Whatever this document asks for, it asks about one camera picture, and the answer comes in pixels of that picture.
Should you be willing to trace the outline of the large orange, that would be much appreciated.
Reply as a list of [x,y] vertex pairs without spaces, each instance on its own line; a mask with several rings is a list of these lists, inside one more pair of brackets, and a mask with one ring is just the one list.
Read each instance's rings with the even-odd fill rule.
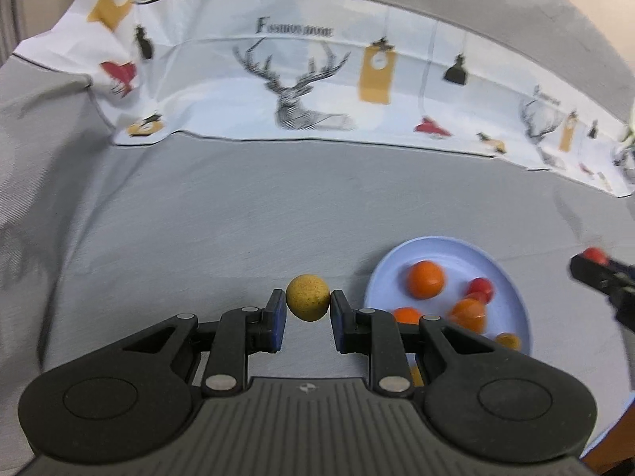
[[428,300],[443,292],[446,274],[438,263],[423,260],[409,269],[406,284],[411,297]]

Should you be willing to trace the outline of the red cherry tomato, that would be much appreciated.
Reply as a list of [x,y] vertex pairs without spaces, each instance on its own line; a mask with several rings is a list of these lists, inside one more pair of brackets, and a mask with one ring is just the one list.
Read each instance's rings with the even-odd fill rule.
[[607,253],[598,247],[588,247],[582,253],[581,256],[596,264],[607,265],[609,263],[609,257]]
[[478,300],[483,304],[489,304],[495,294],[494,285],[490,279],[484,277],[474,278],[469,282],[466,290],[466,298]]

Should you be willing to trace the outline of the yellow-green round fruit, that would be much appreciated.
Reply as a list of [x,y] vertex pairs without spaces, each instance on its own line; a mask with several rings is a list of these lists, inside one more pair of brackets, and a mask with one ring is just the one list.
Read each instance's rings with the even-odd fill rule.
[[321,319],[329,308],[331,291],[324,279],[313,274],[295,277],[286,288],[286,303],[290,311],[304,321]]

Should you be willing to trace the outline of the orange tangerine in plate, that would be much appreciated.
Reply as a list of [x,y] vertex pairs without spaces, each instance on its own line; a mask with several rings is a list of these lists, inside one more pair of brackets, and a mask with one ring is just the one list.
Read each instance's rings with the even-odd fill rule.
[[464,329],[482,334],[487,327],[487,307],[477,299],[466,297],[453,306],[448,319]]

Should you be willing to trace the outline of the orange fruit in plate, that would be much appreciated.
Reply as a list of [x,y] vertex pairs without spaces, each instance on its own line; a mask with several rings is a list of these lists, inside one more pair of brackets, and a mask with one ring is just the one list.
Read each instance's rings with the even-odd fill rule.
[[400,307],[393,311],[393,316],[398,323],[419,324],[423,314],[414,307]]

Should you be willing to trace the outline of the red cherry tomato in plate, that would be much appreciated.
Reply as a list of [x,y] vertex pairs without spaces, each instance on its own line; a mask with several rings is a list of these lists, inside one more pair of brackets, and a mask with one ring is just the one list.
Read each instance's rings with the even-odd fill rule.
[[478,300],[483,304],[489,304],[495,294],[494,285],[490,279],[484,277],[474,278],[469,282],[466,290],[466,298]]

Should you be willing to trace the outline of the white printed deer cloth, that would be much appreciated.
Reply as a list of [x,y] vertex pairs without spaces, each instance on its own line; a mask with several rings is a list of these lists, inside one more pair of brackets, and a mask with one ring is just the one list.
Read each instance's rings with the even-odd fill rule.
[[634,191],[634,77],[562,0],[74,0],[15,56],[121,146],[183,132],[499,158]]

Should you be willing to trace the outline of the small yellow fruit in plate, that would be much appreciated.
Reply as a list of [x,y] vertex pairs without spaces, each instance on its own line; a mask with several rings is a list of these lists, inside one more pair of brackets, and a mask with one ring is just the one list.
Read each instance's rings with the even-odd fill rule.
[[509,332],[498,334],[495,338],[495,342],[515,351],[520,351],[522,348],[521,338],[519,338],[517,334]]

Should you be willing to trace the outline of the light blue plate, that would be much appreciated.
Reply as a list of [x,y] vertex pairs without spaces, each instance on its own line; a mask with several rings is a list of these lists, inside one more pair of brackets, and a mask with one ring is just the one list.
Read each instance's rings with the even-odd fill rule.
[[[416,299],[407,289],[407,274],[420,261],[437,263],[446,276],[443,290],[428,300]],[[387,312],[413,307],[422,314],[446,318],[477,277],[488,279],[494,289],[493,299],[485,307],[487,323],[484,335],[495,338],[501,333],[516,334],[521,341],[521,353],[532,353],[529,316],[516,285],[485,251],[457,238],[422,236],[393,248],[372,272],[364,305]]]

